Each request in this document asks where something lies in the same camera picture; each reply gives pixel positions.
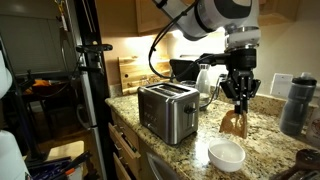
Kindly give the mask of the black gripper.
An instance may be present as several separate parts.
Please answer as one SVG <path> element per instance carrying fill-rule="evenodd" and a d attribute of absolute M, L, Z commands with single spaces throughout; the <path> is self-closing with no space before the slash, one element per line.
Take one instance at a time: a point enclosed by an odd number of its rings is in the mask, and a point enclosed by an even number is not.
<path fill-rule="evenodd" d="M 255 49 L 239 49 L 231 51 L 227 57 L 228 74 L 221 87 L 226 97 L 234 101 L 236 114 L 248 113 L 249 99 L 255 96 L 260 86 L 260 81 L 253 75 L 257 66 L 256 55 Z"/>

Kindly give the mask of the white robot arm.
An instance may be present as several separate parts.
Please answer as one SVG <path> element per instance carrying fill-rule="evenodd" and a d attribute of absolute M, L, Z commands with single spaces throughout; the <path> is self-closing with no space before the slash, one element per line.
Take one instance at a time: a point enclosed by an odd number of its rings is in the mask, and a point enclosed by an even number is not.
<path fill-rule="evenodd" d="M 261 31 L 258 25 L 258 0 L 195 0 L 187 5 L 182 0 L 152 0 L 171 22 L 166 29 L 177 27 L 190 41 L 197 41 L 219 28 L 225 30 L 225 50 L 220 54 L 204 53 L 199 64 L 224 65 L 227 78 L 220 83 L 234 112 L 244 114 L 260 86 L 253 75 Z"/>

